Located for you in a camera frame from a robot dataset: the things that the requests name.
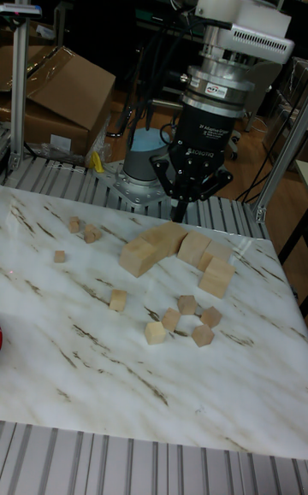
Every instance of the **marble table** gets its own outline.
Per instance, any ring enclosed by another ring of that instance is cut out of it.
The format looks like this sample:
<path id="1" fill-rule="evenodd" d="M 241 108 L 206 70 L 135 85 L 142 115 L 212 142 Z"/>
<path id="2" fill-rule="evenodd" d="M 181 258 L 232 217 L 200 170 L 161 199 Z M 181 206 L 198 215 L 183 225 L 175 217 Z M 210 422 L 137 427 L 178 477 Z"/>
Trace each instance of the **marble table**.
<path id="1" fill-rule="evenodd" d="M 70 234 L 71 215 L 103 237 Z M 198 228 L 234 250 L 220 300 L 175 256 L 139 279 L 119 267 L 122 246 L 162 222 L 0 187 L 0 419 L 307 458 L 307 330 L 272 244 Z M 113 287 L 128 293 L 122 313 Z M 146 323 L 181 294 L 197 315 L 149 346 Z M 211 305 L 222 321 L 199 349 L 189 335 Z"/>

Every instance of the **bolt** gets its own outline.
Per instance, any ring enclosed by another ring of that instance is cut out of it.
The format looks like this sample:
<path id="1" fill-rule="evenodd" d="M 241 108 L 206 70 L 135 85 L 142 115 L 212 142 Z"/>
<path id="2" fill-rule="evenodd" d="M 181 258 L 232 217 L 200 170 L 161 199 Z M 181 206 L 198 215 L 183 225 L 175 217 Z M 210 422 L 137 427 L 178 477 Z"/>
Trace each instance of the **bolt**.
<path id="1" fill-rule="evenodd" d="M 189 77 L 188 77 L 188 75 L 186 75 L 186 74 L 182 74 L 182 75 L 180 76 L 180 81 L 181 81 L 181 83 L 188 83 L 188 81 L 189 81 Z"/>

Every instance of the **wooden floor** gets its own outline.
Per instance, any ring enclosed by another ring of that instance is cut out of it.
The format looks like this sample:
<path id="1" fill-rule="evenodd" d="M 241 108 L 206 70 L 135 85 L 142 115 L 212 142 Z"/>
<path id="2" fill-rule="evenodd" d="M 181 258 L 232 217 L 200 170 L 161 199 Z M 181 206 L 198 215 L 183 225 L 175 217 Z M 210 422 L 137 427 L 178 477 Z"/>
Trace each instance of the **wooden floor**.
<path id="1" fill-rule="evenodd" d="M 116 94 L 113 102 L 113 113 L 110 128 L 116 132 L 116 121 L 121 112 L 123 96 Z M 152 126 L 160 128 L 170 121 L 170 113 L 166 111 L 157 112 L 152 120 Z M 139 127 L 144 126 L 144 122 L 139 123 Z M 256 127 L 263 129 L 260 123 Z M 252 129 L 250 133 L 243 131 L 244 125 L 239 125 L 241 132 L 239 156 L 236 161 L 226 159 L 225 166 L 234 175 L 234 180 L 227 187 L 222 189 L 217 195 L 219 197 L 236 199 L 249 185 L 261 166 L 265 158 L 265 150 L 262 145 L 264 134 Z M 107 142 L 112 147 L 111 161 L 118 161 L 124 158 L 126 151 L 127 133 L 123 138 L 107 138 Z M 266 175 L 271 169 L 271 163 L 267 162 L 262 173 Z M 253 190 L 251 197 L 257 194 L 262 186 Z M 266 215 L 266 226 L 273 241 L 275 250 L 280 252 L 282 246 L 296 227 L 300 217 L 308 208 L 308 192 L 297 174 L 287 172 L 275 191 Z M 299 294 L 299 303 L 308 294 L 308 248 L 303 239 L 299 241 L 291 256 L 284 264 L 284 270 L 290 284 Z"/>

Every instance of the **metal bracket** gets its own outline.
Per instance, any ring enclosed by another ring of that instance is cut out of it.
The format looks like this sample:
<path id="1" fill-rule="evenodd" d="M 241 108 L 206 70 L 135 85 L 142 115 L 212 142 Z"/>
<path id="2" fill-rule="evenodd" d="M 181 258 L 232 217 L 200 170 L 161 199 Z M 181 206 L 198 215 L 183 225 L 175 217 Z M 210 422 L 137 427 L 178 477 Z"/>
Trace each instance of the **metal bracket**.
<path id="1" fill-rule="evenodd" d="M 21 164 L 21 155 L 11 153 L 9 156 L 9 170 L 17 170 Z"/>
<path id="2" fill-rule="evenodd" d="M 267 209 L 265 207 L 259 207 L 256 212 L 252 211 L 257 223 L 265 223 Z"/>

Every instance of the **stack of wooden blocks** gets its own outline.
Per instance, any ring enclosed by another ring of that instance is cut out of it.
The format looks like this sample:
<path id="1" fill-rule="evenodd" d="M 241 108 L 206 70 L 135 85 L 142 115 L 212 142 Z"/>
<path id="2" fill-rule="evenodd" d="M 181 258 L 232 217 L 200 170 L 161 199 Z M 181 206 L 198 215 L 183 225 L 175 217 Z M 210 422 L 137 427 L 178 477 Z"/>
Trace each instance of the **stack of wooden blocks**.
<path id="1" fill-rule="evenodd" d="M 123 246 L 120 265 L 140 277 L 155 263 L 176 253 L 178 259 L 203 271 L 198 285 L 201 290 L 223 298 L 235 273 L 228 263 L 232 249 L 198 231 L 188 232 L 172 221 L 144 231 Z"/>

